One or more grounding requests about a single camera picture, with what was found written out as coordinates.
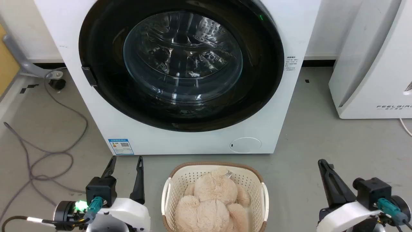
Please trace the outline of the beige plush teddy bear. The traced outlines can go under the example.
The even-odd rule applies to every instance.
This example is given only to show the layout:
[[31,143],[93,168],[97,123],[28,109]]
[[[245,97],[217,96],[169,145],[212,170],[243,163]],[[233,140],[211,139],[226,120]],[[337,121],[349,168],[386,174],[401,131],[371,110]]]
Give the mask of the beige plush teddy bear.
[[249,232],[250,194],[218,168],[188,185],[175,209],[177,232]]

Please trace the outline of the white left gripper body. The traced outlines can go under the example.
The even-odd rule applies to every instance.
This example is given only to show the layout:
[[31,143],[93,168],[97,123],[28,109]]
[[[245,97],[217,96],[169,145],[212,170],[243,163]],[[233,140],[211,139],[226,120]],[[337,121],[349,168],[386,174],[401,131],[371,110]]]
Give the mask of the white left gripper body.
[[111,207],[99,210],[86,232],[151,232],[151,218],[144,205],[117,198]]

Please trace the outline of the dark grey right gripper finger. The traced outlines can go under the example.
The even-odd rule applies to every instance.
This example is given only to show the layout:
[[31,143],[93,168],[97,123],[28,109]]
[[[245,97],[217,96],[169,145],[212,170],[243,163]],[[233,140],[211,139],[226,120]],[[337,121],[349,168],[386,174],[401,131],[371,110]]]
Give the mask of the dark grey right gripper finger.
[[335,210],[344,204],[356,201],[355,194],[335,172],[332,164],[328,163],[324,159],[321,159],[318,160],[318,168],[329,210]]

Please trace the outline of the wooden board panel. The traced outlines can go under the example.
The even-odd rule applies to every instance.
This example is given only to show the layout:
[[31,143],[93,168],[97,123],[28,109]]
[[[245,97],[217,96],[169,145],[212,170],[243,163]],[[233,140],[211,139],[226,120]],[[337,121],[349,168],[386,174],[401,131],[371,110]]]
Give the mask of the wooden board panel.
[[8,89],[20,66],[3,42],[6,31],[0,24],[0,98]]

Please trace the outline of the white air purifier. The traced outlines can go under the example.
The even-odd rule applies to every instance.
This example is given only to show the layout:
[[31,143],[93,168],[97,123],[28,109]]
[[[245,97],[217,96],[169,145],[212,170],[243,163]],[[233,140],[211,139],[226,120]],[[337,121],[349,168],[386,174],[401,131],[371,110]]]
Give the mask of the white air purifier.
[[341,119],[412,119],[412,0],[363,0],[329,89]]

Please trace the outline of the round white filter cover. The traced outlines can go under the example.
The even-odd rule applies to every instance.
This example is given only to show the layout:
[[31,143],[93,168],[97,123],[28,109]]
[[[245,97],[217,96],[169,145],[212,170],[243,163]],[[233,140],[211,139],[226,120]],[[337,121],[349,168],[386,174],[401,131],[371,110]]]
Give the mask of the round white filter cover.
[[256,138],[238,138],[229,145],[238,154],[259,154],[261,146],[261,141]]

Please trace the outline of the white text sticker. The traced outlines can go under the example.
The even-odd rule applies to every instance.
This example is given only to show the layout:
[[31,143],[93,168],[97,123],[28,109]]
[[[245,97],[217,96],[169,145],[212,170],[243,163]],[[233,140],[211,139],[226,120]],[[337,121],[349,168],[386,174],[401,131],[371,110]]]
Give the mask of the white text sticker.
[[284,61],[284,71],[294,71],[298,67],[299,58],[296,56],[285,57]]

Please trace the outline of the white front-load washing machine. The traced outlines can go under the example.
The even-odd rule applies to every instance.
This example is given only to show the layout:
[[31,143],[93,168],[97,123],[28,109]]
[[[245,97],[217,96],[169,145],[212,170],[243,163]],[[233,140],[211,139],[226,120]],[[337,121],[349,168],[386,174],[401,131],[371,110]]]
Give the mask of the white front-load washing machine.
[[257,113],[226,128],[180,132],[141,123],[109,104],[90,86],[81,70],[79,35],[98,0],[34,0],[60,55],[108,147],[108,139],[128,139],[135,155],[238,154],[229,145],[256,138],[259,154],[272,154],[313,32],[321,0],[254,0],[269,13],[280,35],[285,57],[299,58],[294,71],[284,71],[275,94]]

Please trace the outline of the grey chair base leg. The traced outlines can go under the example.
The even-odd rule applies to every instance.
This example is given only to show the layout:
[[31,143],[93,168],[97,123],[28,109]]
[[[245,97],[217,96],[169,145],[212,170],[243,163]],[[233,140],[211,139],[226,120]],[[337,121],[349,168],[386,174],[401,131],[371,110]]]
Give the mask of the grey chair base leg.
[[4,35],[2,40],[6,48],[10,51],[12,56],[15,58],[16,62],[19,64],[21,68],[21,75],[44,78],[49,80],[59,80],[63,78],[63,72],[58,70],[40,68],[31,61],[29,61],[11,35]]

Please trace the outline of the black round washer door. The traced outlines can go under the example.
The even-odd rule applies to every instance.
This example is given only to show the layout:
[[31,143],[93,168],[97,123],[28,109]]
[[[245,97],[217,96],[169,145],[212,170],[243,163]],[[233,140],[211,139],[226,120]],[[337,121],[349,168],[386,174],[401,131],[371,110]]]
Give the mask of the black round washer door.
[[284,47],[254,0],[98,0],[79,35],[81,66],[125,115],[202,132],[251,117],[272,98]]

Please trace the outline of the blue energy label sticker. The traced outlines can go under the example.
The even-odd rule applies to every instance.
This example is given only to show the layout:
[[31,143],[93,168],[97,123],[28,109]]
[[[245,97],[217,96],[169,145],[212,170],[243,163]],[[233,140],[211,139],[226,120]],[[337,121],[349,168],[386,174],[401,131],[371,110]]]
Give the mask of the blue energy label sticker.
[[128,139],[108,139],[108,142],[114,155],[135,155]]

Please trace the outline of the black caster wheel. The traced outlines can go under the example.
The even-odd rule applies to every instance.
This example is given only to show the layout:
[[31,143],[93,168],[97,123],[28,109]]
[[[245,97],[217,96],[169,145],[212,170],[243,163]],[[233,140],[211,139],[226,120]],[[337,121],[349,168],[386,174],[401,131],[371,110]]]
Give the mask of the black caster wheel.
[[64,79],[51,79],[49,81],[49,86],[56,91],[61,91],[66,86],[66,81]]

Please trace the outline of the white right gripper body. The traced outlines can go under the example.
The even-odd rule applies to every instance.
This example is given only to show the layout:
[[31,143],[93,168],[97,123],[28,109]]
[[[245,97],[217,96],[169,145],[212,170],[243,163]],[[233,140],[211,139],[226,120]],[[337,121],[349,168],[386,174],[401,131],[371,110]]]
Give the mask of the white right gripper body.
[[317,232],[374,232],[381,210],[369,210],[359,202],[344,204],[327,214],[317,226]]

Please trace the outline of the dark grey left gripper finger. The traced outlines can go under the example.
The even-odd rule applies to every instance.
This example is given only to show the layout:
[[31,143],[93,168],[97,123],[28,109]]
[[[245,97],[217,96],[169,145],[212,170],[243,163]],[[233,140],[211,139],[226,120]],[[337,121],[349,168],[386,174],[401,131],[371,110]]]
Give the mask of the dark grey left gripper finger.
[[144,166],[142,156],[138,157],[135,183],[129,198],[141,205],[145,204]]
[[116,161],[117,161],[117,157],[112,156],[104,172],[102,173],[101,178],[115,179],[115,177],[113,177],[112,174],[114,173],[114,170],[115,170]]

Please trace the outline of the cream plastic laundry basket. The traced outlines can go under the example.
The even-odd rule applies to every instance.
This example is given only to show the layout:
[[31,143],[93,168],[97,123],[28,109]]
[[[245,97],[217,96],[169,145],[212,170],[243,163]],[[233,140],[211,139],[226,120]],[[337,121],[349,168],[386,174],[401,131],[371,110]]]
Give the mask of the cream plastic laundry basket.
[[260,173],[244,164],[228,162],[187,162],[177,166],[166,180],[161,198],[163,224],[167,232],[177,232],[175,209],[189,184],[218,168],[232,173],[231,179],[242,185],[250,195],[249,232],[265,232],[269,217],[269,192]]

